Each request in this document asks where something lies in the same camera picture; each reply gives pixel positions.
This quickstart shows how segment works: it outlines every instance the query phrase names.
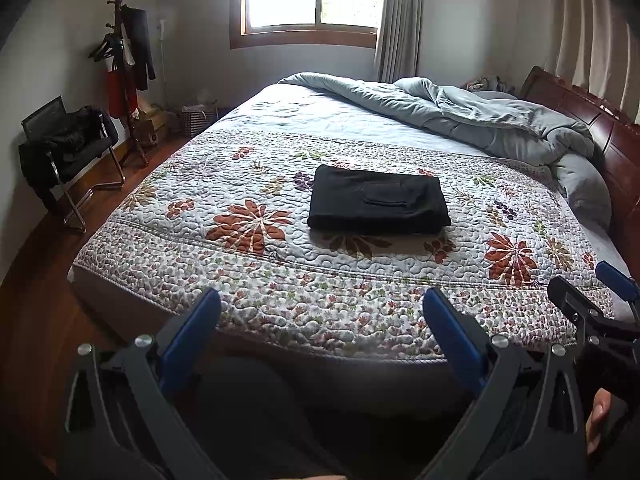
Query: black coat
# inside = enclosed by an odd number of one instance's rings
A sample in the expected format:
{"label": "black coat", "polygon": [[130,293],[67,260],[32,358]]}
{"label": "black coat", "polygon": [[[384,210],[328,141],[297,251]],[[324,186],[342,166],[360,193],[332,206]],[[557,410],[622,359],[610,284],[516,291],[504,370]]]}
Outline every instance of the black coat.
{"label": "black coat", "polygon": [[153,60],[151,59],[151,45],[149,42],[149,28],[146,23],[146,11],[133,9],[132,7],[122,7],[122,23],[127,31],[127,36],[131,42],[131,53],[136,62],[133,66],[133,77],[138,90],[149,88],[146,80],[155,79]]}
{"label": "black coat", "polygon": [[85,106],[66,114],[55,124],[53,131],[20,144],[20,167],[27,183],[34,189],[56,186],[58,180],[51,159],[56,163],[62,182],[68,182],[109,146],[116,144],[118,131],[108,114],[103,112],[102,116],[107,138],[100,136],[100,110]]}

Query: pillow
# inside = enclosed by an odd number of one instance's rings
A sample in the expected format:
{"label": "pillow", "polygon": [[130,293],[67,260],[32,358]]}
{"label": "pillow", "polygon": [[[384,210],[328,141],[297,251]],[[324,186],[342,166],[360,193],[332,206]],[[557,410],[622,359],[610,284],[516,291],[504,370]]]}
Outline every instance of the pillow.
{"label": "pillow", "polygon": [[611,221],[611,197],[601,174],[576,153],[562,156],[551,170],[580,222],[594,222],[605,231]]}
{"label": "pillow", "polygon": [[518,99],[515,95],[505,92],[493,92],[491,90],[481,90],[474,92],[474,94],[480,96],[482,99]]}

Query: metal bolt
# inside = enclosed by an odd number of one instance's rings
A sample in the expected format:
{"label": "metal bolt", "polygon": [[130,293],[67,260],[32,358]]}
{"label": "metal bolt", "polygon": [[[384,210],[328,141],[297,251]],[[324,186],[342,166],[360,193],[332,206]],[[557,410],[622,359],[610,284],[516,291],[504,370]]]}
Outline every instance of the metal bolt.
{"label": "metal bolt", "polygon": [[138,348],[145,348],[149,346],[154,339],[149,334],[139,335],[135,340],[135,345]]}
{"label": "metal bolt", "polygon": [[89,355],[93,349],[94,347],[92,347],[90,343],[82,343],[78,347],[78,355]]}
{"label": "metal bolt", "polygon": [[566,354],[566,348],[560,343],[556,343],[551,347],[551,351],[558,357],[563,357]]}
{"label": "metal bolt", "polygon": [[507,348],[507,346],[509,346],[509,340],[505,338],[505,336],[498,334],[491,338],[491,344],[496,348]]}

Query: floral quilt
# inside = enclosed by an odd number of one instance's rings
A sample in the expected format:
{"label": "floral quilt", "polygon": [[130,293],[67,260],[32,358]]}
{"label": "floral quilt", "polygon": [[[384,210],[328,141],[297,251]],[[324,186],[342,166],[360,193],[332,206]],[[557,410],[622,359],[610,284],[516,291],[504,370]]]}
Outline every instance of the floral quilt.
{"label": "floral quilt", "polygon": [[[314,232],[306,218],[320,164],[436,175],[452,225],[435,237]],[[245,128],[185,145],[75,261],[174,314],[213,287],[231,335],[403,360],[440,356],[421,311],[430,286],[489,334],[534,349],[571,341],[546,284],[564,276],[612,316],[595,263],[545,167]]]}

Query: gray curtain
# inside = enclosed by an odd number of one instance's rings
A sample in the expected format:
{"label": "gray curtain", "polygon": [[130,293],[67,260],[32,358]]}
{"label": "gray curtain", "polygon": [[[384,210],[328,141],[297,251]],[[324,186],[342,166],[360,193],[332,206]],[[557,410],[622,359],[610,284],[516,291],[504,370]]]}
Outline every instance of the gray curtain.
{"label": "gray curtain", "polygon": [[416,74],[421,22],[422,0],[385,0],[374,60],[376,81],[393,83]]}
{"label": "gray curtain", "polygon": [[554,0],[546,69],[640,121],[640,41],[611,0]]}

